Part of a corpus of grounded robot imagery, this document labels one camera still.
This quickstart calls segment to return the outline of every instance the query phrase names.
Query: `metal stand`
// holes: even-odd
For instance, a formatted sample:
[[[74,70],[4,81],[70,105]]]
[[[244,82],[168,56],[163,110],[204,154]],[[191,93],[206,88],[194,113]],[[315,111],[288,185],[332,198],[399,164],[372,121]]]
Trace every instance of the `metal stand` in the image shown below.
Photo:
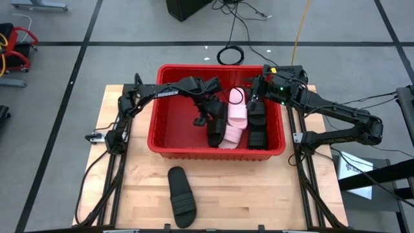
[[[0,78],[0,86],[24,88],[24,87],[27,86],[27,84],[22,80],[14,80],[14,79],[10,79],[10,78]]]
[[[67,5],[63,3],[51,3],[43,0],[12,0],[12,6],[34,6],[34,7],[44,7],[44,8],[59,8],[63,11],[67,11]]]

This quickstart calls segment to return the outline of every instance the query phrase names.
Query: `yellow cable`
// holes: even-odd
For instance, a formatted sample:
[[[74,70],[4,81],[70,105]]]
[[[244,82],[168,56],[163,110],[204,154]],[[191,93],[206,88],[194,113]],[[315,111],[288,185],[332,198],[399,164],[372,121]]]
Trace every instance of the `yellow cable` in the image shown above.
[[[0,33],[0,37],[3,38],[3,40],[5,41],[5,43],[0,42],[0,49],[1,49],[1,46],[7,47],[8,41],[7,41],[6,37],[1,33]],[[1,59],[3,61],[3,68],[1,69],[0,77],[2,77],[6,72],[6,57],[5,57],[4,54],[1,55]]]
[[[306,15],[308,14],[308,9],[309,9],[309,6],[310,5],[311,5],[311,0],[307,0],[306,7],[305,7],[305,11],[303,12],[302,20],[300,21],[298,35],[296,35],[295,46],[293,47],[292,62],[290,63],[290,65],[293,65],[293,61],[295,60],[296,47],[298,46],[300,32],[302,31],[303,22],[305,22],[305,18],[306,18]]]

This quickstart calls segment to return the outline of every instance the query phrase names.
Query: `wooden table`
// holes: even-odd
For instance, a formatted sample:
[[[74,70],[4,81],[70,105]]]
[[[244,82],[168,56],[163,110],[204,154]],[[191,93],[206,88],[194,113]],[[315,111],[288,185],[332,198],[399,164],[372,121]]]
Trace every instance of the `wooden table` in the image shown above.
[[[108,126],[116,118],[117,100],[122,88],[123,85],[106,87],[97,128]],[[309,86],[309,89],[315,91],[315,86]],[[257,229],[258,225],[265,225],[269,230],[306,229],[298,172],[287,162],[294,152],[285,107],[282,115],[286,150],[282,155],[262,162],[164,159],[147,146],[151,110],[152,104],[149,104],[133,121],[117,228],[164,228],[165,223],[177,228],[169,201],[167,172],[173,166],[181,166],[186,171],[197,203],[197,218],[189,228]],[[309,131],[325,131],[319,114],[307,117],[306,124]],[[104,143],[92,145],[87,166],[103,151]],[[331,156],[328,146],[321,146],[317,151]],[[317,155],[313,160],[321,198],[347,225],[332,161]],[[86,178],[79,207],[81,220],[101,198],[108,161],[107,155]],[[313,224],[317,225],[314,203],[311,197],[309,199]],[[111,206],[112,200],[108,202],[107,213],[110,213]]]

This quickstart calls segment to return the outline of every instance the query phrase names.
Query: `gray floor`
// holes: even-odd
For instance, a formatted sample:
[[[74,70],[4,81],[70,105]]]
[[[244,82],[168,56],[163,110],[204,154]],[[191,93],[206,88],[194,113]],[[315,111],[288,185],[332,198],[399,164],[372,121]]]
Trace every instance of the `gray floor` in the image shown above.
[[[294,40],[305,0],[246,1],[272,15],[267,22],[247,23],[252,40]],[[408,23],[414,19],[410,10],[414,7],[413,1],[381,2],[399,40],[414,41],[414,26]],[[0,22],[11,21],[25,27],[26,19],[11,14],[26,14],[33,19],[32,30],[40,41],[82,41],[96,0],[67,3],[69,12],[63,13],[57,10],[16,10],[7,1],[2,1]],[[243,5],[239,12],[245,17],[255,16]],[[231,22],[230,16],[213,11],[210,6],[180,23],[166,13],[163,0],[103,0],[91,41],[226,41]],[[245,30],[238,22],[234,40],[246,41]],[[374,1],[313,0],[301,40],[391,41],[391,37]],[[140,73],[144,82],[155,82],[158,68],[165,63],[217,64],[215,56],[221,48],[88,47],[26,230],[71,225],[90,149],[83,136],[95,126],[107,84],[130,83],[135,72]],[[32,70],[28,74],[17,72],[8,75],[8,78],[24,79],[28,87],[0,87],[0,104],[8,105],[13,114],[0,131],[2,232],[13,232],[16,228],[79,49],[39,47],[39,52],[32,54]],[[265,62],[248,47],[243,49],[245,64],[261,65]],[[261,46],[255,49],[279,64],[290,62],[292,47]],[[404,50],[414,61],[414,48],[406,47]],[[230,62],[236,55],[230,51],[223,55],[223,60]],[[336,101],[390,92],[411,84],[394,47],[299,47],[296,63],[304,66],[310,83],[317,85],[322,96]],[[372,108],[371,112],[384,121],[381,148],[414,154],[396,104],[390,102]],[[331,122],[338,128],[344,126],[335,120]],[[405,155],[378,151],[356,143],[337,145],[336,148],[361,157],[387,158],[391,162],[408,159]],[[414,217],[412,208],[407,207],[405,211],[408,219]],[[390,213],[347,209],[347,216],[350,225],[357,229],[398,232],[397,220]]]

